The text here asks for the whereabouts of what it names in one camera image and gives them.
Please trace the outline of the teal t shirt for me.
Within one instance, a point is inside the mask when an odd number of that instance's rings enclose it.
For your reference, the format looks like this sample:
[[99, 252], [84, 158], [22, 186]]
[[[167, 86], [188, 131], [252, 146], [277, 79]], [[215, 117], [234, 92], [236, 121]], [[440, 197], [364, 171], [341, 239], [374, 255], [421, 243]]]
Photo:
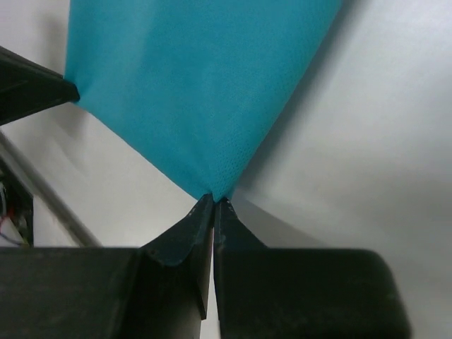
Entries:
[[64, 77], [194, 198], [228, 196], [341, 1], [72, 1]]

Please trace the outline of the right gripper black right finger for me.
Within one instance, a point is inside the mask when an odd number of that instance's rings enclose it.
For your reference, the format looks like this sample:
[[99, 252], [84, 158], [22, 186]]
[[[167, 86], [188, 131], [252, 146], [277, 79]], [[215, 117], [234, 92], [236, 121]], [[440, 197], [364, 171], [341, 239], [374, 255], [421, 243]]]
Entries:
[[268, 321], [272, 249], [237, 217], [229, 200], [215, 207], [214, 281], [220, 321]]

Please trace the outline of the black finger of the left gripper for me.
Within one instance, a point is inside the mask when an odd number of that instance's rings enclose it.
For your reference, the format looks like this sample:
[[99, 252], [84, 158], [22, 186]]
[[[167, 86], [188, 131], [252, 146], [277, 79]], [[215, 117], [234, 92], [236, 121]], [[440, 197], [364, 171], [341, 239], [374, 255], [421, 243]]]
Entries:
[[77, 87], [55, 71], [1, 48], [1, 124], [80, 100]]

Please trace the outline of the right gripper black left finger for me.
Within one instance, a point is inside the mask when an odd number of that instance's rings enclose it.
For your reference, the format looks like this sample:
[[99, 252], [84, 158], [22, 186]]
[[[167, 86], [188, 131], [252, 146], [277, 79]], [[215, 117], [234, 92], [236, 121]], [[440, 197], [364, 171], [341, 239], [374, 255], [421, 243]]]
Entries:
[[143, 248], [164, 267], [188, 264], [188, 282], [201, 319], [207, 318], [213, 245], [214, 199], [203, 195], [189, 213]]

